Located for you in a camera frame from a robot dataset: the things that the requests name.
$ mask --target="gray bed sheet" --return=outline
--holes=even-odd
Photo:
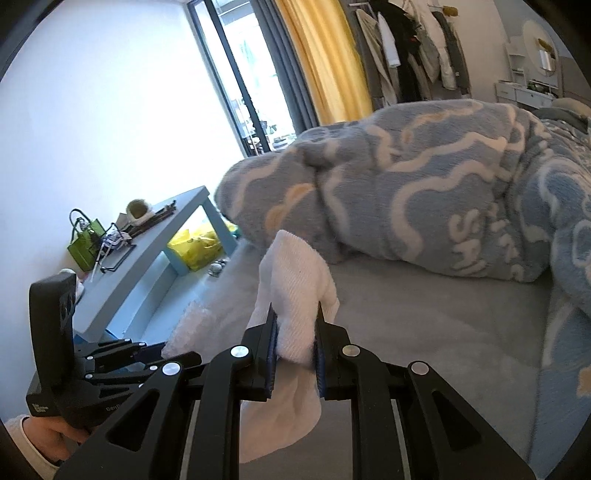
[[[238,343],[254,308],[263,252],[242,241],[202,304],[217,317],[201,351],[210,360]],[[395,261],[355,256],[330,267],[336,323],[383,361],[424,360],[527,459],[551,278],[519,284],[450,278]],[[296,444],[241,466],[241,477],[352,478],[349,402],[324,402],[316,428]]]

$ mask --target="bag handle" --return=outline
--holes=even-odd
[[[70,224],[71,224],[71,226],[72,226],[72,237],[70,238],[70,243],[72,243],[72,242],[74,241],[74,234],[75,234],[75,233],[76,233],[76,231],[77,231],[77,230],[76,230],[76,226],[78,225],[78,222],[79,222],[79,220],[80,220],[80,218],[78,217],[78,218],[76,219],[76,221],[75,221],[75,222],[73,222],[73,221],[72,221],[72,213],[74,213],[74,212],[78,212],[79,214],[81,214],[81,215],[82,215],[82,216],[83,216],[83,217],[86,219],[86,221],[88,222],[88,224],[89,224],[89,225],[90,225],[90,223],[91,223],[91,222],[90,222],[90,219],[88,218],[88,216],[87,216],[87,215],[86,215],[86,214],[85,214],[85,213],[84,213],[82,210],[80,210],[80,209],[77,209],[77,208],[74,208],[74,209],[72,209],[72,211],[70,212],[70,215],[69,215],[69,218],[70,218]]]
[[[74,208],[74,209],[72,209],[72,211],[70,212],[70,224],[71,224],[71,226],[72,226],[72,227],[76,228],[76,225],[77,225],[77,223],[78,223],[78,222],[76,222],[76,223],[72,222],[72,213],[74,213],[74,212],[78,212],[79,214],[81,214],[81,215],[82,215],[82,216],[83,216],[83,217],[86,219],[86,221],[87,221],[88,223],[90,223],[90,219],[88,218],[88,216],[87,216],[87,215],[86,215],[86,214],[85,214],[85,213],[84,213],[82,210],[79,210],[79,209],[77,209],[77,208]]]

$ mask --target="floor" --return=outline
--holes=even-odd
[[[140,341],[148,345],[164,342],[170,337],[185,308],[202,298],[217,278],[207,273],[209,266],[178,277],[154,312]]]

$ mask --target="glass door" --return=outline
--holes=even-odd
[[[250,2],[196,0],[189,10],[246,152],[285,149],[296,132]]]

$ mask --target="drawer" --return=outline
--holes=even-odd
[[[497,97],[515,101],[515,87],[504,83],[496,83],[495,87]]]
[[[533,108],[552,106],[552,98],[543,93],[532,92],[530,90],[517,90],[515,95],[519,103],[524,103]]]

